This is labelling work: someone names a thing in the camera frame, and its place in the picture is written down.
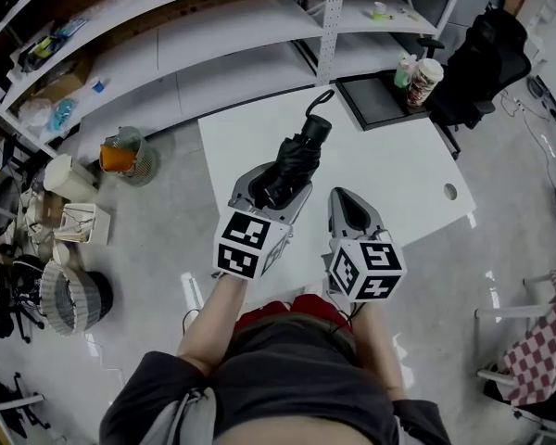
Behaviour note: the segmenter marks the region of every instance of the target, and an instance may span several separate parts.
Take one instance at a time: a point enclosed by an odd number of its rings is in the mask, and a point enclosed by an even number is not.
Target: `cardboard box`
[[[92,62],[86,56],[59,63],[35,84],[33,98],[56,104],[84,86],[91,68]]]

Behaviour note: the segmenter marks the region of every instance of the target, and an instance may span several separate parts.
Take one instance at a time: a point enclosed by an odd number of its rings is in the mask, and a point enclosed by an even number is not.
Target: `white table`
[[[275,160],[285,137],[300,132],[309,103],[326,87],[270,97],[199,120],[214,196],[223,210],[239,176]],[[313,191],[283,257],[249,291],[262,299],[321,281],[329,251],[327,200],[342,186],[371,203],[401,245],[429,235],[475,209],[472,195],[428,119],[363,132],[336,90],[314,113],[334,128],[322,146]],[[457,191],[451,200],[445,185]]]

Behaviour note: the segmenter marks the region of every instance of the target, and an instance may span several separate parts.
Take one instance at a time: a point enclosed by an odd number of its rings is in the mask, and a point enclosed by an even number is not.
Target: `red checkered cloth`
[[[556,270],[550,275],[556,290]],[[518,384],[505,397],[511,405],[546,401],[556,390],[556,295],[551,304],[548,314],[503,357]]]

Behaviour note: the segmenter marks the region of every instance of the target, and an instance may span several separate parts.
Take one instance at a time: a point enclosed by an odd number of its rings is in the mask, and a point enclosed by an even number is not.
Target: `person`
[[[224,274],[177,354],[145,355],[100,443],[450,444],[437,406],[408,399],[377,302],[345,318],[301,295],[236,321],[245,294]]]

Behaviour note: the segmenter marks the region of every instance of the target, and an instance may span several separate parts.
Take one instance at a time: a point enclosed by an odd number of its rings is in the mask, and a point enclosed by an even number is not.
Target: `umbrella handle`
[[[307,117],[309,117],[311,115],[311,112],[320,104],[325,104],[328,100],[330,100],[333,96],[334,96],[335,92],[333,89],[330,89],[329,91],[325,91],[323,94],[321,94],[319,97],[317,97],[313,102],[311,102],[310,106],[307,107],[307,111],[305,112],[305,115]]]

